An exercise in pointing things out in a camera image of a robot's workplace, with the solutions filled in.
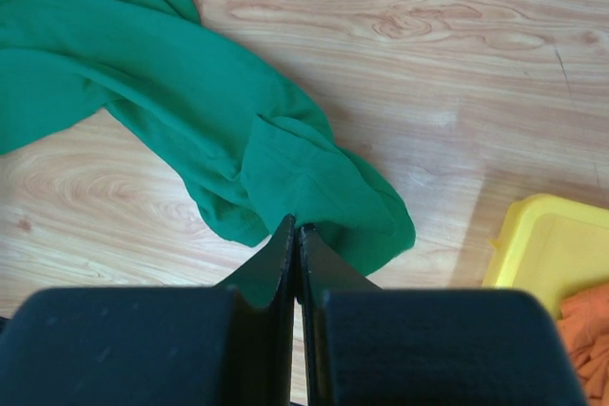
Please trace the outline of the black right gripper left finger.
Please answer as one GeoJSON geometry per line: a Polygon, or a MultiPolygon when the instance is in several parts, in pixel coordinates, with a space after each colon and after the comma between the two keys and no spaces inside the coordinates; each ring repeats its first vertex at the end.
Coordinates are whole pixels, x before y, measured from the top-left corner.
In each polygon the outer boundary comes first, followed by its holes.
{"type": "Polygon", "coordinates": [[[222,405],[290,403],[295,252],[295,219],[288,215],[266,245],[219,284],[235,297],[222,405]]]}

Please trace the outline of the green t shirt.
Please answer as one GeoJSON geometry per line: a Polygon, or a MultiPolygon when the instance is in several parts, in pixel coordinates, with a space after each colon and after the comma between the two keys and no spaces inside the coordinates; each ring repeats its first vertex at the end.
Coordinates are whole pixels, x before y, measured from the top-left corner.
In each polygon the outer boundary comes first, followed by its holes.
{"type": "Polygon", "coordinates": [[[1,0],[1,150],[107,110],[182,178],[221,238],[291,215],[363,274],[411,248],[403,199],[322,109],[193,0],[1,0]]]}

